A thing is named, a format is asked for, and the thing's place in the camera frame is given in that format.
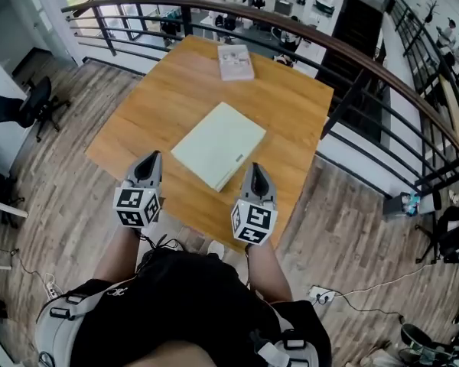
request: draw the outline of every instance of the electrical outlet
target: electrical outlet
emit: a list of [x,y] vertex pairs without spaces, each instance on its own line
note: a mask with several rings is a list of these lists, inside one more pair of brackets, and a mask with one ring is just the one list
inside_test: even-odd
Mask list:
[[335,297],[335,292],[327,290],[326,288],[317,287],[314,285],[308,291],[308,297],[311,303],[317,302],[318,296],[324,295],[320,298],[320,304],[329,304]]

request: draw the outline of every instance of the door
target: door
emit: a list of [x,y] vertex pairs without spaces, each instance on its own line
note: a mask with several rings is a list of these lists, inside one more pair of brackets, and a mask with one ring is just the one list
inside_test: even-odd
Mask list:
[[54,30],[40,0],[20,0],[33,23],[33,30],[43,39],[51,53],[58,58],[71,61],[63,41]]

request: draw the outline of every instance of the staircase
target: staircase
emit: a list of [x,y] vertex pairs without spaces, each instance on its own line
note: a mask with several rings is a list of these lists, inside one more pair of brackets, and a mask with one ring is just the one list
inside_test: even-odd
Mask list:
[[[382,22],[382,12],[377,11],[360,0],[347,0],[344,11],[338,17],[334,37],[355,47],[367,56],[374,58]],[[350,59],[339,54],[331,54],[330,52],[325,54],[322,64],[352,82],[360,72],[360,67]],[[337,78],[323,71],[318,73],[316,79],[334,88],[334,95],[340,99],[345,97],[349,89],[348,85],[345,85]],[[333,110],[337,105],[338,101],[334,100],[330,110]],[[353,106],[369,117],[381,122],[381,108],[376,107],[374,104],[371,105],[367,100],[364,101],[362,96],[357,97]],[[377,141],[381,139],[379,127],[357,112],[347,111],[343,115],[342,122]]]

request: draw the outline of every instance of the wooden floor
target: wooden floor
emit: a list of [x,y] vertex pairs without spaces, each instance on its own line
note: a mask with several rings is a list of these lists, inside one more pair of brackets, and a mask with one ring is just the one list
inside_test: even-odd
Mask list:
[[[17,231],[0,226],[0,248],[20,248],[27,269],[54,274],[68,290],[93,273],[116,224],[111,216],[116,181],[84,151],[140,77],[99,63],[75,69],[52,60],[35,72],[36,78],[50,76],[60,98],[68,97],[72,106],[59,117],[59,134],[49,127],[40,144],[30,137],[21,151],[14,169],[26,198],[21,207],[30,216]],[[385,222],[382,201],[350,175],[314,159],[278,247],[296,299],[314,284],[345,293],[421,267],[415,257],[426,247],[426,238],[413,229],[414,219]],[[194,251],[203,252],[209,242],[170,216],[161,222],[169,236],[187,241]],[[245,281],[244,258],[230,252],[225,260]],[[20,269],[17,258],[13,266],[11,272],[0,271],[0,298],[11,317],[0,323],[0,340],[17,362],[34,357],[34,323],[46,294],[37,276]],[[360,309],[400,311],[433,339],[447,341],[459,306],[459,265],[438,263],[349,299]],[[334,365],[360,359],[383,340],[399,341],[394,315],[358,313],[339,297],[316,309],[331,338]]]

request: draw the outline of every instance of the wooden table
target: wooden table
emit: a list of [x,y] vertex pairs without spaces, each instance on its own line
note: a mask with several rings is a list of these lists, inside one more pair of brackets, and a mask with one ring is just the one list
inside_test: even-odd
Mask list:
[[[233,238],[231,207],[249,162],[277,186],[277,245],[301,193],[333,90],[296,70],[252,54],[256,79],[223,82],[217,43],[186,37],[132,90],[87,149],[87,156],[121,180],[129,165],[163,154],[164,210],[186,225],[242,251]],[[220,102],[266,129],[264,139],[228,184],[216,192],[171,155],[171,149]]]

